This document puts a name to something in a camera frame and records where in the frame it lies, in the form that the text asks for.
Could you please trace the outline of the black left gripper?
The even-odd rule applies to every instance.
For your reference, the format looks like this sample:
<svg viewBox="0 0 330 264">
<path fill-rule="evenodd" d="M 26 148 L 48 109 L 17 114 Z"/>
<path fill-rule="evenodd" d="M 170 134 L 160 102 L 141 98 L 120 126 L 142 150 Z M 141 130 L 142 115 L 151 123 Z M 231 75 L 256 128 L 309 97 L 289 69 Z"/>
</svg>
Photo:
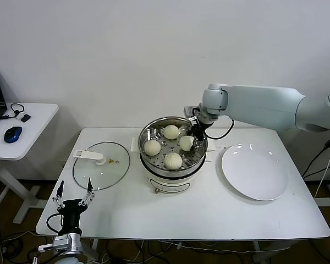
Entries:
<svg viewBox="0 0 330 264">
<path fill-rule="evenodd" d="M 65 200 L 62 202 L 64 181 L 62 180 L 56 195 L 52 197 L 56 210 L 63 217 L 62 228 L 59 233 L 82 233 L 79 228 L 80 215 L 87 210 L 87 206 L 94 199 L 91 179 L 88 180 L 87 194 L 83 199 Z"/>
</svg>

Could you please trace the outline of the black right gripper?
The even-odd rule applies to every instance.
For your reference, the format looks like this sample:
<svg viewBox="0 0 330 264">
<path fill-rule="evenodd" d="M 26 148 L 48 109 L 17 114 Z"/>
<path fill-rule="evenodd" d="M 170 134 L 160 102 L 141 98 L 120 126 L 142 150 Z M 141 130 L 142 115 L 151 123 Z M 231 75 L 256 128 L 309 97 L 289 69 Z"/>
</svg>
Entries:
<svg viewBox="0 0 330 264">
<path fill-rule="evenodd" d="M 205 129 L 205 126 L 200 122 L 197 122 L 188 129 L 188 135 L 196 138 L 192 142 L 192 151 L 202 148 L 203 140 L 205 138 Z"/>
</svg>

